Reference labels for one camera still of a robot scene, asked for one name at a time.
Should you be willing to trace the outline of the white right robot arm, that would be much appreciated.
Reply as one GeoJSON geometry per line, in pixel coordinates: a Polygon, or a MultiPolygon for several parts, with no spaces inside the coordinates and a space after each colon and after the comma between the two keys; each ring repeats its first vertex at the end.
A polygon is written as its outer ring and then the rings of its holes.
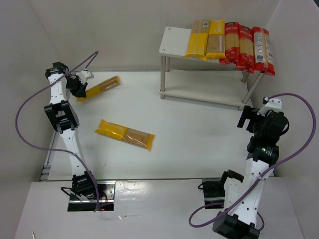
{"type": "Polygon", "coordinates": [[[253,134],[247,145],[245,174],[232,170],[223,173],[224,209],[218,213],[212,230],[227,239],[257,239],[260,230],[256,228],[258,207],[270,169],[279,158],[277,142],[289,129],[289,121],[281,111],[281,105],[267,103],[260,110],[245,106],[238,127],[253,134]]]}

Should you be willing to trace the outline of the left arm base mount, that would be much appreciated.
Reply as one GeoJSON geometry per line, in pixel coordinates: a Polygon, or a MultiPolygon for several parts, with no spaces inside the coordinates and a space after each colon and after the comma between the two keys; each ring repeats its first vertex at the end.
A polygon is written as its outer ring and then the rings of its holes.
{"type": "MultiPolygon", "coordinates": [[[[96,211],[113,211],[115,201],[116,181],[98,181],[99,205],[96,211]]],[[[94,194],[88,197],[69,193],[68,212],[93,212],[96,209],[97,197],[94,194]]]]}

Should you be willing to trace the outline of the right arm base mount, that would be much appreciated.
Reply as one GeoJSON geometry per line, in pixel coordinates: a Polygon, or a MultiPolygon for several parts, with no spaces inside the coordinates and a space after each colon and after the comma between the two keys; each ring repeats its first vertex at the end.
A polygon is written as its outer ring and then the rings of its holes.
{"type": "Polygon", "coordinates": [[[203,191],[205,209],[222,209],[225,192],[219,178],[203,179],[197,187],[203,191]]]}

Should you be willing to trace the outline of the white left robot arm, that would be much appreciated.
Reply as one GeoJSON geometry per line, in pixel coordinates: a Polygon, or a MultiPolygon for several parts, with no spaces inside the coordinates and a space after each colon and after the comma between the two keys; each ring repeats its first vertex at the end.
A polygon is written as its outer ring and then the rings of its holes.
{"type": "Polygon", "coordinates": [[[76,199],[80,197],[96,199],[96,189],[80,148],[79,119],[68,100],[68,94],[76,98],[87,97],[87,80],[92,78],[93,74],[86,69],[70,73],[65,64],[55,62],[46,70],[45,76],[50,84],[55,83],[55,85],[50,89],[50,102],[44,107],[44,111],[54,130],[60,134],[68,151],[72,172],[70,190],[76,199]]]}

